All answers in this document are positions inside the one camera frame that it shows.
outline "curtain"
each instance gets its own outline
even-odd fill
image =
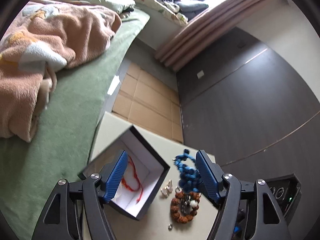
[[[239,22],[272,0],[225,0],[197,15],[164,43],[155,58],[179,71],[190,60]]]

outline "silver bolt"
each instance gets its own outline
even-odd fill
[[[100,177],[100,175],[99,175],[99,173],[93,173],[93,174],[91,174],[90,177],[91,177],[91,179],[97,179]]]
[[[223,175],[223,177],[224,177],[225,179],[232,179],[232,178],[233,178],[233,175],[230,174],[230,173],[226,173],[226,174]]]
[[[64,185],[64,184],[66,184],[66,180],[65,179],[61,179],[61,180],[59,180],[58,181],[58,184],[60,185],[60,186],[62,186],[62,185]]]
[[[263,179],[258,179],[258,184],[263,186],[266,184],[266,182]]]

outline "blanket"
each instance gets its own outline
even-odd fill
[[[55,72],[100,56],[120,26],[103,6],[31,0],[0,41],[0,137],[30,142]]]

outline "white tabletop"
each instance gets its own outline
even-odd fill
[[[110,113],[105,113],[93,146],[90,160],[94,159],[104,150],[114,139],[127,130],[132,124],[124,121]],[[162,187],[168,183],[169,179],[175,188],[179,181],[179,172],[173,165],[172,158],[182,154],[185,148],[190,150],[190,154],[195,156],[197,150],[186,147],[179,143],[168,140],[164,137],[149,132],[141,127],[135,126],[150,145],[161,155],[170,165],[170,170],[163,182]],[[172,221],[170,216],[170,202],[174,197],[174,192],[168,198],[163,198],[162,194],[156,196],[150,205],[147,214],[142,220],[132,220],[121,215],[109,206],[105,206],[105,211],[112,230],[117,240],[163,240],[163,239],[194,239],[206,240],[217,216],[217,209],[205,198],[201,197],[198,214],[187,224],[179,224]],[[168,225],[173,223],[173,229],[168,230]],[[91,240],[88,226],[85,220],[83,223],[83,238]]]

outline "red string bracelet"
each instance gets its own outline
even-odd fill
[[[125,181],[124,177],[122,177],[121,182],[122,182],[122,184],[124,185],[124,187],[125,187],[126,189],[130,190],[131,192],[138,191],[138,190],[141,188],[140,196],[139,196],[139,198],[137,199],[137,203],[138,203],[138,202],[141,200],[141,198],[142,198],[143,187],[142,187],[142,184],[141,184],[141,182],[140,182],[140,180],[139,180],[139,178],[138,178],[137,171],[136,171],[136,166],[134,165],[132,158],[131,158],[130,156],[128,156],[128,157],[129,157],[128,163],[131,164],[131,166],[133,167],[133,176],[134,176],[134,178],[136,179],[136,181],[138,182],[139,187],[138,187],[136,190],[133,189],[133,188],[131,188],[131,187],[127,184],[127,182]]]

